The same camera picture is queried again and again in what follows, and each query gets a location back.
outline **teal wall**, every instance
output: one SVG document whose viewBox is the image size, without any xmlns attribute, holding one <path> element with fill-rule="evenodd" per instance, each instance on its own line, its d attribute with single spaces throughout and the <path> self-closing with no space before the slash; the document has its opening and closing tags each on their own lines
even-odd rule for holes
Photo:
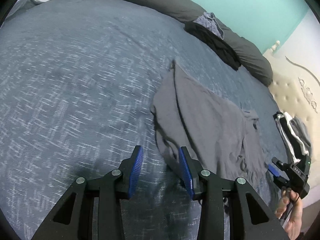
<svg viewBox="0 0 320 240">
<path fill-rule="evenodd" d="M 304 0 L 192 0 L 213 12 L 263 53 L 276 40 L 288 39 L 306 15 Z"/>
</svg>

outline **silver screw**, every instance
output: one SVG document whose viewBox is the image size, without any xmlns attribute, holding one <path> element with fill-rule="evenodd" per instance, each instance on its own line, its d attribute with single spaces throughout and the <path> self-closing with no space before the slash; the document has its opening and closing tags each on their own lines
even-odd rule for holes
<svg viewBox="0 0 320 240">
<path fill-rule="evenodd" d="M 244 184 L 245 183 L 245 178 L 240 177 L 240 178 L 237 179 L 237 182 L 239 184 Z"/>
<path fill-rule="evenodd" d="M 111 172 L 111 174 L 112 174 L 113 176 L 118 176 L 118 175 L 121 174 L 121 170 L 113 170 L 113 171 Z"/>
<path fill-rule="evenodd" d="M 208 170 L 202 170 L 201 175 L 208 177 L 210 175 L 210 171 Z"/>
<path fill-rule="evenodd" d="M 76 180 L 76 183 L 82 184 L 82 183 L 84 183 L 84 181 L 85 181 L 85 178 L 84 178 L 84 177 L 79 177 L 79 178 Z"/>
</svg>

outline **fitted sheet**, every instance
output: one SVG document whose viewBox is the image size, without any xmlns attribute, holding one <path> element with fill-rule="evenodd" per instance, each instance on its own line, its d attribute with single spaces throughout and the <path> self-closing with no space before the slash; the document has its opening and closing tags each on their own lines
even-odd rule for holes
<svg viewBox="0 0 320 240">
<path fill-rule="evenodd" d="M 31 239 L 77 177 L 103 176 L 138 144 L 138 188 L 121 201 L 126 239 L 196 239 L 201 207 L 159 154 L 150 112 L 173 59 L 220 97 L 255 110 L 267 162 L 286 160 L 268 89 L 150 8 L 51 0 L 1 28 L 0 58 L 0 208 L 21 239 Z M 256 190 L 275 205 L 268 173 Z M 225 239 L 228 231 L 226 217 Z"/>
</svg>

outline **person's arm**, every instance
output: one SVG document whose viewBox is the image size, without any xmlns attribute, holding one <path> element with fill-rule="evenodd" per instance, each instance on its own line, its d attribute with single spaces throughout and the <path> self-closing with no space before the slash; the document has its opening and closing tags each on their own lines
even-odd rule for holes
<svg viewBox="0 0 320 240">
<path fill-rule="evenodd" d="M 276 210 L 277 218 L 280 218 L 282 216 L 282 214 L 287 209 L 287 205 L 289 204 L 289 198 L 286 196 L 285 193 L 286 193 L 286 189 L 282 190 L 281 192 L 282 198 L 280 199 L 278 208 Z M 299 197 L 299 194 L 294 191 L 291 191 L 290 198 L 293 201 L 295 201 L 295 204 L 293 206 L 289 221 L 285 226 L 284 230 L 287 232 L 291 240 L 295 240 L 299 236 L 300 230 L 301 230 L 303 203 L 301 198 Z"/>
</svg>

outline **cream tufted headboard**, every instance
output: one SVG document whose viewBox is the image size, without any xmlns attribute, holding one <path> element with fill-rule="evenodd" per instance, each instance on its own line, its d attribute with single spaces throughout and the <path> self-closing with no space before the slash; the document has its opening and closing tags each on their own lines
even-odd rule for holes
<svg viewBox="0 0 320 240">
<path fill-rule="evenodd" d="M 305 66 L 276 58 L 272 49 L 263 55 L 273 70 L 269 90 L 280 111 L 301 118 L 308 128 L 313 146 L 308 183 L 315 187 L 320 184 L 320 82 Z"/>
</svg>

